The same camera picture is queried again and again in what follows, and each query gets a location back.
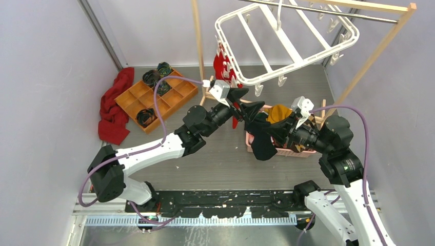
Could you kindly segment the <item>black sock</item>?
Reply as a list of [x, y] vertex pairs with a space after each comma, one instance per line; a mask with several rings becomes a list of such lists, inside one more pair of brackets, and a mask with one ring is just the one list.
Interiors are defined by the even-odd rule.
[[245, 123], [245, 130], [253, 136], [251, 148], [257, 160], [266, 161], [271, 159], [277, 150], [272, 143], [271, 136], [266, 132], [270, 126], [266, 113], [259, 113], [250, 123]]

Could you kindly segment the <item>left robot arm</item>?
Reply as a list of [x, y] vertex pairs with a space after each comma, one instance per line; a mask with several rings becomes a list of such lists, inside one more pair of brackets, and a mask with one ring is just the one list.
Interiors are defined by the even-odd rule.
[[218, 103], [210, 110], [200, 105], [192, 106], [183, 118], [183, 124], [161, 139], [129, 149], [115, 150], [112, 145], [101, 147], [88, 167], [86, 177], [93, 186], [95, 201], [121, 198], [135, 203], [145, 212], [152, 212], [157, 206], [152, 185], [130, 176], [162, 161], [194, 154], [205, 146], [206, 137], [233, 117], [248, 126], [265, 102], [242, 102], [241, 98], [247, 92], [247, 88], [232, 88], [226, 103]]

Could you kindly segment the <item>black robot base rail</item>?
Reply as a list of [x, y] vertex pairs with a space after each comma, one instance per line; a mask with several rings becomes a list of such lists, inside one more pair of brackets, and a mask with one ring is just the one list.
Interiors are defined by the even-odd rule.
[[285, 190], [185, 190], [157, 191], [151, 205], [137, 205], [139, 212], [163, 217], [284, 218], [290, 212], [308, 212], [293, 192]]

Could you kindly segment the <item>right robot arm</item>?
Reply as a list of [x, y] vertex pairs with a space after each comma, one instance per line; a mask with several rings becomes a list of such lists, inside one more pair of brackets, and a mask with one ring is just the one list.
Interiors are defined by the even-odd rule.
[[369, 194], [366, 163], [349, 147], [353, 132], [348, 120], [332, 115], [317, 129], [297, 126], [298, 115], [292, 113], [266, 131], [281, 145], [291, 143], [321, 153], [321, 170], [340, 196], [350, 219], [331, 204], [312, 180], [294, 187], [293, 205], [302, 211], [311, 210], [339, 245], [394, 245]]

